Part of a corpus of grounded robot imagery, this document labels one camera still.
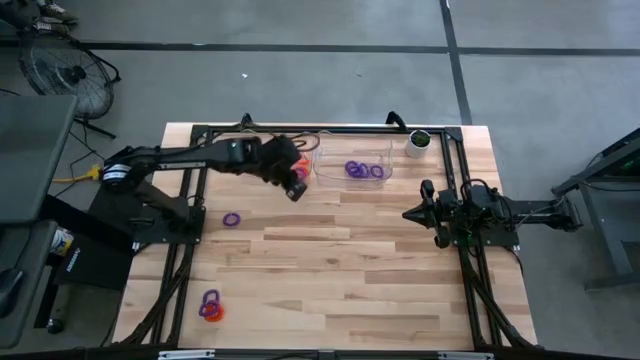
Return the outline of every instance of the concrete floor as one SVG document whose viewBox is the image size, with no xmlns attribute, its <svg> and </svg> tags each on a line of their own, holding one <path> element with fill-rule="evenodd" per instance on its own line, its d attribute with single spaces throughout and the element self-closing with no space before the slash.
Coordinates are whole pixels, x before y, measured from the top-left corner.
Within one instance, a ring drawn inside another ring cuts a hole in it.
<svg viewBox="0 0 640 360">
<path fill-rule="evenodd" d="M 437 0 L 60 2 L 81 16 L 74 35 L 85 40 L 446 45 Z M 640 47 L 640 3 L 633 0 L 450 4 L 460 46 Z M 460 124 L 447 55 L 99 55 L 118 66 L 123 77 L 113 108 L 96 122 L 119 138 L 111 142 L 89 135 L 91 145 L 105 155 L 129 144 L 157 144 L 168 121 L 235 121 L 247 111 L 258 122 L 379 123 L 395 110 L 410 123 Z M 510 197 L 550 199 L 551 186 L 640 124 L 638 58 L 463 56 L 461 63 L 473 122 L 489 126 Z M 0 87 L 32 93 L 11 49 L 0 52 Z M 74 132 L 81 134 L 81 129 Z M 84 152 L 69 140 L 59 175 L 68 175 L 67 164 Z M 76 169 L 83 171 L 97 160 L 87 159 Z M 87 208 L 94 192 L 95 185 L 80 184 L 62 198 Z M 582 214 L 587 219 L 584 209 Z M 638 357 L 640 291 L 587 294 L 582 289 L 585 280 L 611 271 L 591 224 L 573 234 L 524 226 L 520 238 L 540 344 Z M 80 289 L 79 294 L 84 297 L 70 320 L 72 329 L 57 335 L 63 347 L 99 344 L 115 312 L 117 296 L 94 289 Z M 89 323 L 84 314 L 96 306 L 105 311 Z M 23 349 L 53 348 L 46 335 L 25 338 Z"/>
</svg>

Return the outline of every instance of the plastic bin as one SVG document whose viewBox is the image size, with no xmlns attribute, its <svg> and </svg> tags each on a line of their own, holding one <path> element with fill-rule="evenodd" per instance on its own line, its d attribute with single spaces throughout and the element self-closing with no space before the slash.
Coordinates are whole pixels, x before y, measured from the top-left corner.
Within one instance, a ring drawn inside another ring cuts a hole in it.
<svg viewBox="0 0 640 360">
<path fill-rule="evenodd" d="M 380 189 L 393 175 L 392 147 L 391 140 L 379 137 L 323 134 L 320 146 L 313 153 L 317 183 L 348 190 Z M 364 163 L 369 168 L 377 165 L 383 169 L 382 177 L 352 177 L 345 169 L 348 161 Z"/>
</svg>

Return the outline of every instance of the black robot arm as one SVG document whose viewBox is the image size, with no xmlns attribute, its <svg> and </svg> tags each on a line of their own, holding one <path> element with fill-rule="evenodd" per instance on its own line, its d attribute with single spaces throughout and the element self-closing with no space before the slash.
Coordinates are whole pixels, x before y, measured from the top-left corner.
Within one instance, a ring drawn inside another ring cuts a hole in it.
<svg viewBox="0 0 640 360">
<path fill-rule="evenodd" d="M 145 181 L 155 171 L 212 169 L 221 173 L 251 174 L 279 185 L 297 201 L 306 190 L 291 167 L 300 160 L 293 141 L 284 135 L 262 144 L 258 137 L 232 138 L 184 148 L 126 147 L 105 161 L 102 183 L 114 193 L 132 193 L 163 213 L 165 218 L 188 220 L 186 199 L 172 198 Z"/>
<path fill-rule="evenodd" d="M 402 214 L 402 217 L 436 230 L 436 245 L 449 246 L 451 232 L 514 233 L 521 224 L 544 224 L 553 229 L 575 231 L 582 223 L 575 206 L 565 197 L 551 201 L 516 201 L 490 188 L 484 181 L 472 179 L 460 189 L 462 200 L 455 191 L 438 192 L 431 180 L 420 186 L 422 203 Z"/>
</svg>

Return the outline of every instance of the purple ring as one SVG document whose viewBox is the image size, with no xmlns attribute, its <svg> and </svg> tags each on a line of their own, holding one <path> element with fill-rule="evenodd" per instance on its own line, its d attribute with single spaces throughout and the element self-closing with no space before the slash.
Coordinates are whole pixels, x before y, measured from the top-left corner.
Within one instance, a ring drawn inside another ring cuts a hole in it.
<svg viewBox="0 0 640 360">
<path fill-rule="evenodd" d="M 238 213 L 228 213 L 222 218 L 222 223 L 226 226 L 236 226 L 240 224 L 240 215 Z"/>
<path fill-rule="evenodd" d="M 375 178 L 382 179 L 382 177 L 384 176 L 384 169 L 380 165 L 373 165 L 369 168 L 369 170 L 371 171 L 371 176 Z"/>
<path fill-rule="evenodd" d="M 352 166 L 352 167 L 350 167 L 350 168 L 348 168 L 346 170 L 347 170 L 347 174 L 349 174 L 349 176 L 355 177 L 355 178 L 359 178 L 361 176 L 361 173 L 362 173 L 362 171 L 360 169 L 360 166 Z"/>
<path fill-rule="evenodd" d="M 207 311 L 207 306 L 209 305 L 213 306 L 213 310 Z M 200 310 L 198 311 L 198 315 L 202 317 L 213 316 L 217 314 L 219 310 L 220 310 L 220 304 L 215 300 L 211 300 L 209 302 L 206 302 L 200 305 Z"/>
<path fill-rule="evenodd" d="M 209 302 L 209 295 L 214 295 L 214 301 L 220 302 L 220 292 L 216 289 L 207 290 L 204 295 L 202 295 L 202 303 L 205 304 Z"/>
<path fill-rule="evenodd" d="M 358 168 L 360 168 L 360 178 L 365 179 L 371 175 L 371 171 L 365 163 L 361 163 L 360 165 L 358 165 Z"/>
<path fill-rule="evenodd" d="M 344 169 L 349 171 L 349 169 L 357 167 L 358 163 L 353 161 L 353 160 L 349 160 L 346 163 L 344 163 Z"/>
</svg>

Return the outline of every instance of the wooden tabletop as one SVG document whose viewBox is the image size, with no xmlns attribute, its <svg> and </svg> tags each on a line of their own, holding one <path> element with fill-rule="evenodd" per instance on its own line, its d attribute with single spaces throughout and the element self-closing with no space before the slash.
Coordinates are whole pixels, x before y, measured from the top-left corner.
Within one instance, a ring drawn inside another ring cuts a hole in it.
<svg viewBox="0 0 640 360">
<path fill-rule="evenodd" d="M 163 146 L 187 145 L 192 125 L 167 124 Z M 471 177 L 500 187 L 488 129 L 462 129 Z M 293 203 L 281 188 L 258 178 L 210 171 L 204 195 L 207 222 L 193 259 L 180 346 L 472 348 L 457 251 L 438 249 L 433 231 L 400 217 L 420 203 L 421 180 L 433 180 L 436 190 L 446 188 L 439 139 L 434 137 L 427 155 L 416 160 L 404 153 L 406 135 L 322 138 L 323 144 L 358 141 L 370 147 L 391 140 L 393 176 L 378 190 L 355 191 L 320 185 L 311 175 L 307 192 Z M 451 150 L 460 184 L 453 145 Z M 181 178 L 181 171 L 157 172 L 153 183 L 175 196 Z M 192 178 L 193 193 L 197 176 Z M 241 214 L 242 222 L 230 229 L 222 217 L 232 211 Z M 135 257 L 114 341 L 129 335 L 156 300 L 167 248 L 152 245 Z M 496 301 L 523 336 L 535 342 L 516 260 L 490 247 L 487 261 Z M 198 316 L 209 289 L 221 292 L 225 317 L 218 323 Z M 171 316 L 169 310 L 165 334 Z"/>
</svg>

